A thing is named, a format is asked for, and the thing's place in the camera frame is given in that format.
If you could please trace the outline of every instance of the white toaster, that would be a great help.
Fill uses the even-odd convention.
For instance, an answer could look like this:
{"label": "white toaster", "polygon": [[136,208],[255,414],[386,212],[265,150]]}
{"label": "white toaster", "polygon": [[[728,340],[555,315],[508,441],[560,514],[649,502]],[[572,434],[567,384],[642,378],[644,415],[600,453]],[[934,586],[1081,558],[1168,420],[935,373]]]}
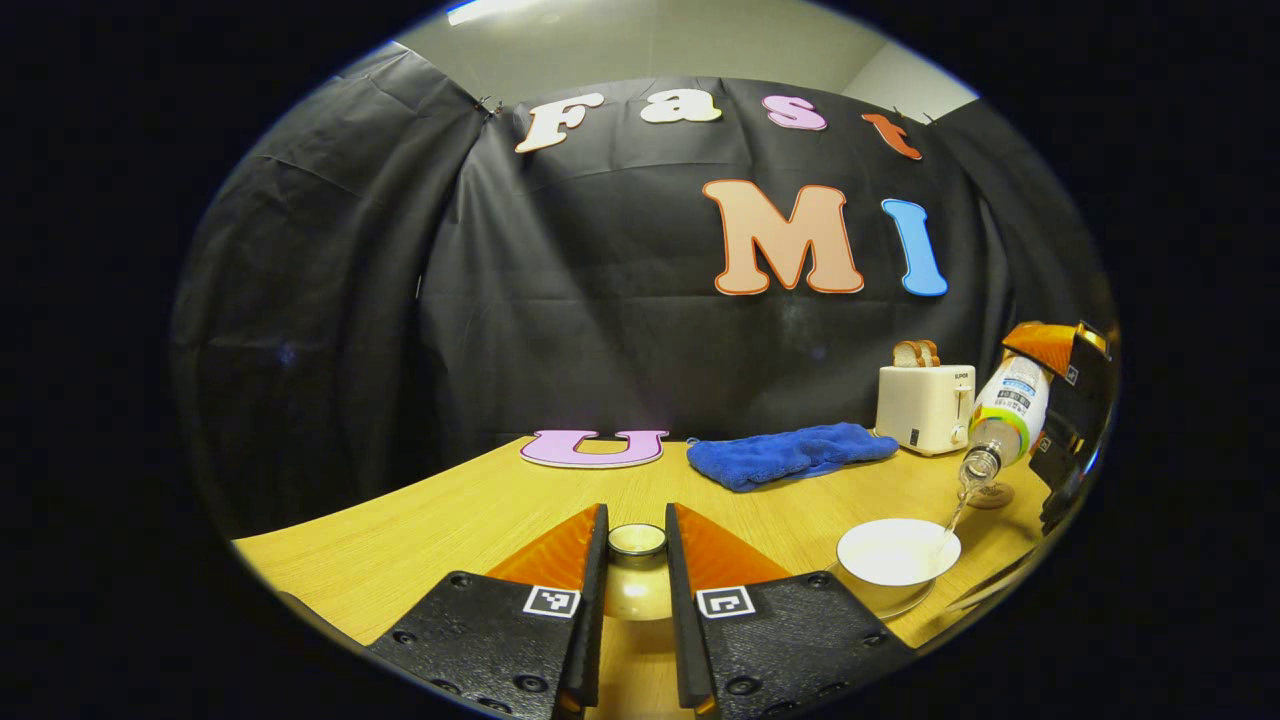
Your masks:
{"label": "white toaster", "polygon": [[881,368],[876,434],[920,455],[961,450],[973,398],[973,365]]}

